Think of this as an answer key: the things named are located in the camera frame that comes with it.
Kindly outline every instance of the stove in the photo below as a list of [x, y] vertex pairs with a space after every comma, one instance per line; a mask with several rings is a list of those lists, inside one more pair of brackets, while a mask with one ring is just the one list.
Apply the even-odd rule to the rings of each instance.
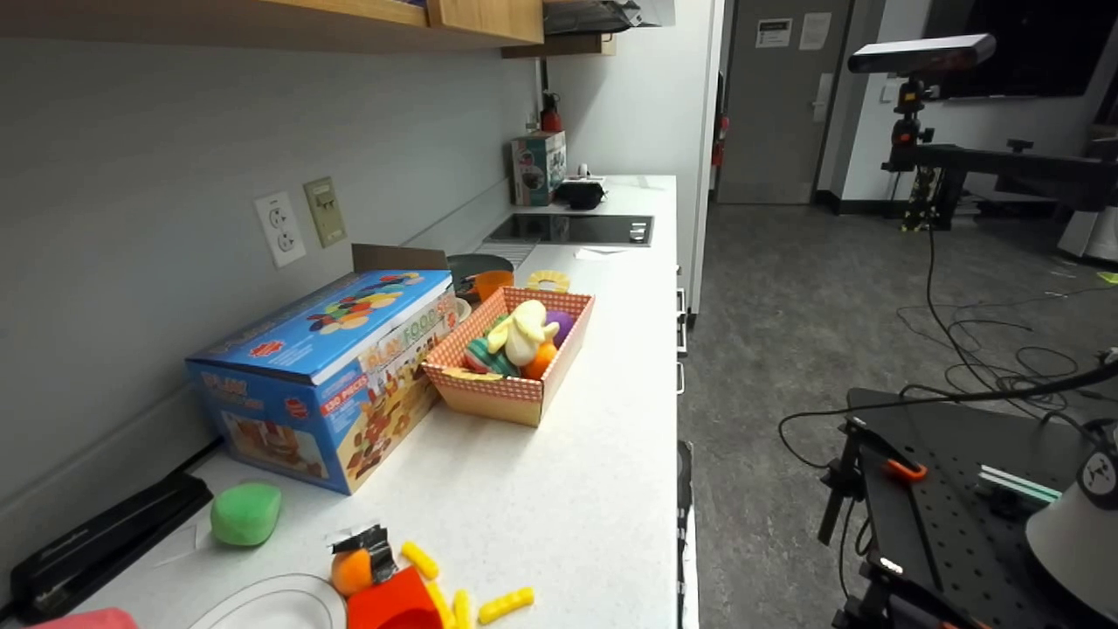
[[587, 212], [513, 212], [488, 243], [545, 243], [545, 246], [637, 246], [653, 243], [653, 218], [587, 218]]

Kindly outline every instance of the door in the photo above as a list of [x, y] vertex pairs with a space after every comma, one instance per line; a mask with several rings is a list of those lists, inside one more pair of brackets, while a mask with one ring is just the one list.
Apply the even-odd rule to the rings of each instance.
[[720, 203], [809, 203], [848, 3], [734, 3]]

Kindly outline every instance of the white countertop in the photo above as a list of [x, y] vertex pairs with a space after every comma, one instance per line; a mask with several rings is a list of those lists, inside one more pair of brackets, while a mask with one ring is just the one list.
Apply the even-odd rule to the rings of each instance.
[[263, 480], [283, 491], [283, 522], [255, 551], [210, 542], [207, 511], [97, 590], [140, 627], [191, 627], [233, 590], [278, 574], [329, 577], [329, 546], [384, 526], [393, 546], [427, 546], [448, 595], [482, 604], [533, 588], [533, 610], [499, 627], [679, 627], [676, 522], [676, 180], [601, 180], [605, 212], [653, 212], [650, 249], [485, 246], [568, 272], [593, 315], [537, 431], [430, 412], [355, 498], [335, 498], [223, 455], [196, 471], [213, 492]]

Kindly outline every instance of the floor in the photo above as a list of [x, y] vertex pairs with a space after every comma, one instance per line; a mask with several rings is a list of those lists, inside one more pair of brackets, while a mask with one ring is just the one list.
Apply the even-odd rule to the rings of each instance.
[[[1118, 344], [1118, 286], [1056, 254], [1056, 219], [976, 219], [936, 236], [936, 304], [999, 374], [1059, 378]], [[827, 627], [836, 546], [813, 542], [826, 485], [775, 419], [836, 409], [848, 389], [976, 389], [927, 304], [931, 237], [818, 208], [712, 208], [681, 437], [697, 452], [698, 612], [705, 629]], [[1118, 412], [1118, 386], [1046, 407]], [[813, 463], [836, 419], [793, 431]]]

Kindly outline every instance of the green toy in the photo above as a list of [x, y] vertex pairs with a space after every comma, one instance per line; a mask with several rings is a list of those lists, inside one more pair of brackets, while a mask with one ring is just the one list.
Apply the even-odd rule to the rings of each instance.
[[283, 492], [264, 484], [232, 485], [213, 498], [210, 526], [219, 546], [255, 549], [278, 526]]

